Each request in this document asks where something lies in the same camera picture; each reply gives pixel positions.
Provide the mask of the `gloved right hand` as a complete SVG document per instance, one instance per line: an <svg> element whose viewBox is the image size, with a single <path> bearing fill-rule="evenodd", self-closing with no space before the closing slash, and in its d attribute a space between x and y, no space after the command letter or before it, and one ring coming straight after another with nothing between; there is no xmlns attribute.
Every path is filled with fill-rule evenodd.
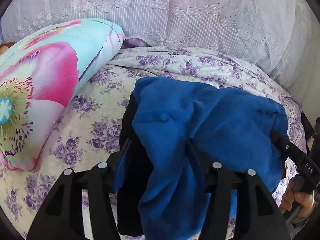
<svg viewBox="0 0 320 240"><path fill-rule="evenodd" d="M282 196L279 209L282 213L290 211L294 201L299 203L302 207L297 215L298 218L308 217L315 207L315 199L313 194L307 194L305 192L294 192L292 189L295 185L295 179L291 178L286 188L285 193Z"/></svg>

